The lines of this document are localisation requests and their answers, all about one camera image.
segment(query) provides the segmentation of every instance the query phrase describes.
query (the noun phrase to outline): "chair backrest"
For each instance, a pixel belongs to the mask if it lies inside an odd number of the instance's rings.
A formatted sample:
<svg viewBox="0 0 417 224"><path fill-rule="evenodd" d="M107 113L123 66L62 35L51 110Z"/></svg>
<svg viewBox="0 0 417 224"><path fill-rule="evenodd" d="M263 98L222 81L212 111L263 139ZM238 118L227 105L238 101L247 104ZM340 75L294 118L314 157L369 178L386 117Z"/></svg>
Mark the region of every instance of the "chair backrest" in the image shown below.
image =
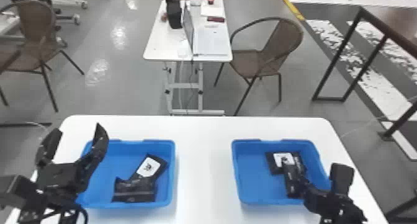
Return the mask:
<svg viewBox="0 0 417 224"><path fill-rule="evenodd" d="M39 43L46 37L46 43L56 43L53 9L41 1L19 1L14 3L20 17L20 26L27 42Z"/></svg>
<svg viewBox="0 0 417 224"><path fill-rule="evenodd" d="M274 31L259 52L259 64L263 65L271 61L268 67L278 70L287 56L294 51L303 39L303 31L300 26L290 19L277 18Z"/></svg>

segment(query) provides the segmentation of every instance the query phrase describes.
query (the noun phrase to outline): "white label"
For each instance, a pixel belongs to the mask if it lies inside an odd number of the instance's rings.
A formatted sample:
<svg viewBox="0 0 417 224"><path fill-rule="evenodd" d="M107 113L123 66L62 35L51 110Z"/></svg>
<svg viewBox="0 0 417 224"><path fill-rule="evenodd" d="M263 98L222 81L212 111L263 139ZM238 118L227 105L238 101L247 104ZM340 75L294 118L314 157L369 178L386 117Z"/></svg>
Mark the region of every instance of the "white label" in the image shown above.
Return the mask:
<svg viewBox="0 0 417 224"><path fill-rule="evenodd" d="M151 177L157 172L160 166L161 164L159 162L148 157L143 160L136 173L143 177Z"/></svg>
<svg viewBox="0 0 417 224"><path fill-rule="evenodd" d="M291 153L274 153L275 163L278 168L282 167L282 158L287 158L288 165L295 165L294 157Z"/></svg>

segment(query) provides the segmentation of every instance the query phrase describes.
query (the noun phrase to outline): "laptop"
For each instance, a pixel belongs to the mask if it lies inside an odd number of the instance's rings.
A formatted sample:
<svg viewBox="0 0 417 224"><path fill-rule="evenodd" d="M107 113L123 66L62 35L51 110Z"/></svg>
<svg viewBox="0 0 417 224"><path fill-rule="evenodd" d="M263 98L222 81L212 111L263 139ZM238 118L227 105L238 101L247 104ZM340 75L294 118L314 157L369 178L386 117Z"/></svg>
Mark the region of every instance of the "laptop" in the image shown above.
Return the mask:
<svg viewBox="0 0 417 224"><path fill-rule="evenodd" d="M201 25L196 29L190 10L185 7L182 26L194 56L227 56L229 39L226 24Z"/></svg>

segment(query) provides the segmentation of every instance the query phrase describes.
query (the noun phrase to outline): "gray floor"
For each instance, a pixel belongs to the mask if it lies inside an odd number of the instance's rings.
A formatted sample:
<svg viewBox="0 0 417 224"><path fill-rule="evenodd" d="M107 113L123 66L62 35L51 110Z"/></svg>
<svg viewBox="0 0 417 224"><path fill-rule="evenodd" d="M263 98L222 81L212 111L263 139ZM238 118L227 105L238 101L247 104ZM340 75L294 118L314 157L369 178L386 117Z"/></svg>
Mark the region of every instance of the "gray floor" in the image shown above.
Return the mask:
<svg viewBox="0 0 417 224"><path fill-rule="evenodd" d="M0 83L11 103L0 108L0 121L52 121L58 127L63 119L74 114L166 115L163 96L162 64L145 61L142 53L150 34L161 0L88 0L89 9L63 7L67 14L77 12L82 24L62 24L59 35L69 43L67 52L86 72L81 76L64 58L51 63L53 91L60 111L54 113L42 77L36 74L4 73ZM224 0L229 32L245 23L267 16L295 20L281 0ZM248 30L235 48L261 47L257 37L265 37L272 25L264 24ZM257 82L242 106L244 116L323 117L333 124L342 141L369 185L381 209L386 212L413 196L417 171L394 143L380 140L382 127L354 93L344 103L312 103L310 101L328 58L305 32L300 47L282 67L283 100L277 103L277 78ZM206 109L224 109L231 115L246 89L246 83L226 66L217 87L212 84L219 64L205 65ZM341 95L348 84L335 71L323 94ZM191 93L183 92L183 105ZM195 107L195 100L188 105ZM2 174L30 176L34 170L34 153L41 128L0 129L2 139L0 168ZM7 213L0 214L3 221Z"/></svg>

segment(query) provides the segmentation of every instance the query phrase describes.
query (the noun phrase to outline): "blue plastic bin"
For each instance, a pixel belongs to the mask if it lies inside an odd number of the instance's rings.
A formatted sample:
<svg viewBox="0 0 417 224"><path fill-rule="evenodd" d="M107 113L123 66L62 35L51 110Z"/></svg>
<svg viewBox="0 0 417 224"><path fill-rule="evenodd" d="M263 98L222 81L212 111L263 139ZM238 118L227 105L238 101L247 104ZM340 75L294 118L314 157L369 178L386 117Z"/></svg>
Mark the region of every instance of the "blue plastic bin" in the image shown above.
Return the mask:
<svg viewBox="0 0 417 224"><path fill-rule="evenodd" d="M307 140L235 140L232 145L233 167L239 199L256 205L300 205L302 199L287 197L283 175L272 175L266 152L300 152L307 168L307 178L319 189L330 189L331 182L323 169L314 144Z"/></svg>
<svg viewBox="0 0 417 224"><path fill-rule="evenodd" d="M91 148L91 141L82 152ZM116 177L128 179L144 160L146 154L163 158L168 162L165 171L156 181L154 202L112 202ZM168 140L122 141L110 140L107 154L91 176L88 188L76 200L84 208L139 208L162 207L171 203L175 170L175 144Z"/></svg>

